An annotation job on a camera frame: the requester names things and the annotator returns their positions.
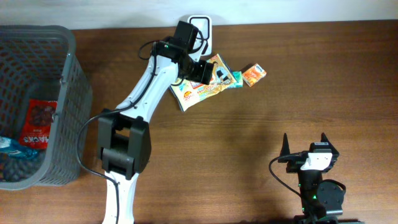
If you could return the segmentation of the teal blue bottle pouch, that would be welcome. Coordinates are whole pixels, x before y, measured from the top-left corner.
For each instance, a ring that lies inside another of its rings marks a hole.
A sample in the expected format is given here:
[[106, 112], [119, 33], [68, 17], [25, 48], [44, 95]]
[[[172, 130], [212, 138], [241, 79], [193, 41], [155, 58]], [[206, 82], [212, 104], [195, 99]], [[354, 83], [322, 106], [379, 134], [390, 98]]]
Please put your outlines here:
[[38, 151], [20, 145], [15, 139], [1, 136], [1, 153], [16, 159], [34, 159], [38, 156]]

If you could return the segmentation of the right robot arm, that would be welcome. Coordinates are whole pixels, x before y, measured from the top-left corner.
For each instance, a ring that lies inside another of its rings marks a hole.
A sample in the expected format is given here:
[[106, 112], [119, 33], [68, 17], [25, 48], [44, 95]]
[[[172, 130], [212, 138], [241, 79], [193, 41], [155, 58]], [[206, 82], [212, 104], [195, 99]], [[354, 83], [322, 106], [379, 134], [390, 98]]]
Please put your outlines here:
[[321, 134], [318, 142], [310, 144], [309, 150], [292, 153], [285, 134], [280, 155], [276, 161], [286, 165], [286, 173], [298, 175], [298, 196], [302, 203], [302, 215], [294, 216], [294, 223], [340, 223], [346, 186], [341, 182], [324, 179], [340, 153]]

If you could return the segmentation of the red snack bag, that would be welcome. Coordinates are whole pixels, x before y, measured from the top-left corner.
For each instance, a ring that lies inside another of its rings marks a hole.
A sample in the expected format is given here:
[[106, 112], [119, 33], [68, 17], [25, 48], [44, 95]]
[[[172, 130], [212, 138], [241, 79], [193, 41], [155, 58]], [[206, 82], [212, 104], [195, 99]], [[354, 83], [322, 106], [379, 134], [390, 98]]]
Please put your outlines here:
[[19, 143], [31, 149], [46, 149], [56, 109], [56, 101], [30, 99]]

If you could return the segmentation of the green small box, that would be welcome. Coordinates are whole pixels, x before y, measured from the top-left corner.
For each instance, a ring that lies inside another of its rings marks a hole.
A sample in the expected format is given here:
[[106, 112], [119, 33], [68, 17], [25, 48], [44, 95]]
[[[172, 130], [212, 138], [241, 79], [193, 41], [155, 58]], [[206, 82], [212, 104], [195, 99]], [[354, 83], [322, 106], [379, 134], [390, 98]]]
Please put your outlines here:
[[235, 78], [236, 82], [232, 83], [228, 86], [228, 89], [232, 88], [242, 88], [243, 87], [243, 76], [242, 72], [240, 71], [234, 71], [233, 72], [233, 77]]

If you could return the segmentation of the yellow wet wipes pack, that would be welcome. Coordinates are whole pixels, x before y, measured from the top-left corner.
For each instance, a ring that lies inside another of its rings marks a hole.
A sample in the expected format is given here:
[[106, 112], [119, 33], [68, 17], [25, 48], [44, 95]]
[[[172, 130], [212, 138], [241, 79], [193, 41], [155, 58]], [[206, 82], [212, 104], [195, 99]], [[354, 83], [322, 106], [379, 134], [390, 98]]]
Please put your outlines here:
[[182, 111], [186, 111], [189, 107], [221, 93], [228, 89], [230, 84], [236, 82], [232, 70], [220, 54], [212, 56], [207, 62], [214, 64], [209, 85], [184, 80], [178, 86], [170, 87], [170, 91], [176, 97]]

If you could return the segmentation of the orange small box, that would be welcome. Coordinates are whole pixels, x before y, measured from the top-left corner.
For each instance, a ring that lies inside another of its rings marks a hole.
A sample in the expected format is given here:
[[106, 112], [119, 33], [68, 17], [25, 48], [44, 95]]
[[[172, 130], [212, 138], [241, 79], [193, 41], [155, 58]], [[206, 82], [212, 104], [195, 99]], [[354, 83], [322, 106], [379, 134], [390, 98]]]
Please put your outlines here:
[[249, 87], [252, 87], [266, 75], [267, 72], [258, 63], [254, 64], [242, 74], [243, 80]]

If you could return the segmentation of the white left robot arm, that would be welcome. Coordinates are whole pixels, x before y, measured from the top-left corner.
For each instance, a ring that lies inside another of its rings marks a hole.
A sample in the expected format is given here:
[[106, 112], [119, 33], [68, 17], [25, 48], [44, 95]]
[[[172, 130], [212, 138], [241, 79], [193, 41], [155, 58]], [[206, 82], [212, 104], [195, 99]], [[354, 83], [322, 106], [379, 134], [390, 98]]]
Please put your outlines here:
[[200, 45], [171, 40], [154, 42], [146, 70], [133, 91], [98, 120], [98, 157], [106, 178], [104, 223], [134, 223], [137, 178], [151, 154], [149, 123], [164, 93], [178, 79], [208, 84], [213, 64], [201, 59]]

